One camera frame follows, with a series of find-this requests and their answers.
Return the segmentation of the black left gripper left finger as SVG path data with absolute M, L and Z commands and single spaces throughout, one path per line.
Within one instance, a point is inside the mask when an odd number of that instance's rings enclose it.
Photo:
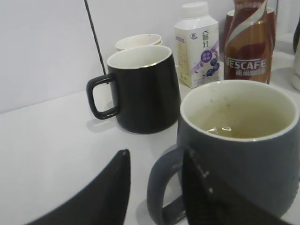
M 130 197 L 130 152 L 119 150 L 75 196 L 33 225 L 122 225 Z

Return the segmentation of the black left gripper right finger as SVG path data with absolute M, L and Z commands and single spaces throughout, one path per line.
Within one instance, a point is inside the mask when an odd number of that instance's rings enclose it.
M 298 225 L 237 192 L 193 149 L 184 150 L 182 197 L 190 225 Z

